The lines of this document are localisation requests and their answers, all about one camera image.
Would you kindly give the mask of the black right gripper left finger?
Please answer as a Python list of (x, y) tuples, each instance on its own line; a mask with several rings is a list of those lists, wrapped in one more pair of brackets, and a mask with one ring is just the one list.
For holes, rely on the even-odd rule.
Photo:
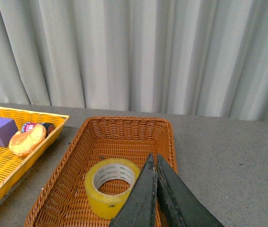
[(149, 154), (132, 190), (110, 227), (154, 227), (157, 180), (153, 154)]

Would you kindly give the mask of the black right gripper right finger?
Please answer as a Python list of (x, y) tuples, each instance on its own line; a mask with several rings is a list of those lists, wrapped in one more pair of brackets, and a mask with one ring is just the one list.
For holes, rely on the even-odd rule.
[(157, 155), (157, 198), (170, 227), (222, 227), (184, 184), (162, 155)]

